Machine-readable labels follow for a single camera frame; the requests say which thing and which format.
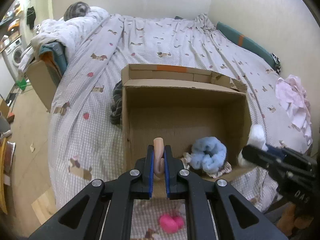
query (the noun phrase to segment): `fluffy blue scrunchie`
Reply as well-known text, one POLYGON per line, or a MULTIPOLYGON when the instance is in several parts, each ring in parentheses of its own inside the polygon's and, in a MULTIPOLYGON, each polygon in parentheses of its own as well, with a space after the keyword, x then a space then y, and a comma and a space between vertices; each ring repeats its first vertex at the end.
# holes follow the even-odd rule
POLYGON ((215 173, 223 166, 227 148, 215 137, 204 137, 192 145, 191 166, 195 170, 215 173))

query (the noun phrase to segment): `washing machine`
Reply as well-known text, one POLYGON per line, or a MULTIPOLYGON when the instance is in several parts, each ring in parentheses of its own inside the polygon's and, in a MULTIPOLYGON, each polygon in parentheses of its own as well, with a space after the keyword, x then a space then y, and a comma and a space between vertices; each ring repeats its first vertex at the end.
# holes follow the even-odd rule
POLYGON ((2 56, 13 79, 18 79, 18 67, 24 51, 21 38, 14 40, 3 52, 2 56))

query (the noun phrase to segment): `hanging black cloth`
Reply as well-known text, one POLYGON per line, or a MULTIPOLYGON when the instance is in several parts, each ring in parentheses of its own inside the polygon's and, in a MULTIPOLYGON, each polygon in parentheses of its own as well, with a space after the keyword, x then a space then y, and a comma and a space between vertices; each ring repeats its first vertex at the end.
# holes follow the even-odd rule
POLYGON ((35 8, 32 6, 27 10, 27 25, 29 25, 30 30, 32 30, 35 26, 36 12, 35 8))

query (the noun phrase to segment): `gray container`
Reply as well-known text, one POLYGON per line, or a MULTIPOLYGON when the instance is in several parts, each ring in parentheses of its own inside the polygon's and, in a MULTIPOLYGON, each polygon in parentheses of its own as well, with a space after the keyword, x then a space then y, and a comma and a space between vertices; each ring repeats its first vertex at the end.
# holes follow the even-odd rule
POLYGON ((10 124, 0 111, 0 133, 7 132, 8 130, 10 130, 10 124))

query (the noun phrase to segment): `orange stripe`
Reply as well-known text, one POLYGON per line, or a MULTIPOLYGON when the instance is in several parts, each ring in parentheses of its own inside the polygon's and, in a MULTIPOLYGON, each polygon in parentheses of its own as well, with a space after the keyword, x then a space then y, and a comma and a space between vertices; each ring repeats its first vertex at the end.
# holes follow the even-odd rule
POLYGON ((186 67, 181 67, 181 66, 170 66, 170 65, 157 65, 157 70, 162 70, 162 71, 172 71, 172 72, 187 72, 186 67))
POLYGON ((242 47, 243 38, 244 38, 244 36, 241 34, 241 35, 239 36, 239 41, 238 41, 238 46, 240 46, 240 47, 242 47))

